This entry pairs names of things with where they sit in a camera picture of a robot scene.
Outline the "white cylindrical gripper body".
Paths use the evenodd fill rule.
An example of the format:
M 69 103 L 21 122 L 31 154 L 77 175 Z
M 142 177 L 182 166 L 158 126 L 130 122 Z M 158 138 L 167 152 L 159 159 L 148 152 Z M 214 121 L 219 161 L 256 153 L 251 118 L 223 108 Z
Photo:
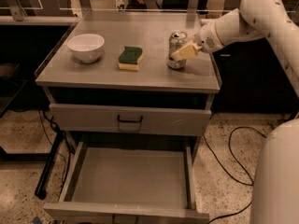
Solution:
M 195 40 L 205 53 L 218 51 L 234 43 L 237 40 L 237 16 L 226 14 L 204 24 Z

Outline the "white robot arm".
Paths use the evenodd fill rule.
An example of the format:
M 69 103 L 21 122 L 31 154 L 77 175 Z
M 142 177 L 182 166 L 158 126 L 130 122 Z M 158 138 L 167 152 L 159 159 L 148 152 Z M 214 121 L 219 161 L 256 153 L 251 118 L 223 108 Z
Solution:
M 281 65 L 299 77 L 299 27 L 281 0 L 241 0 L 235 10 L 204 25 L 174 61 L 211 53 L 235 43 L 266 38 Z M 249 224 L 299 224 L 299 119 L 278 126 L 267 137 L 257 161 Z

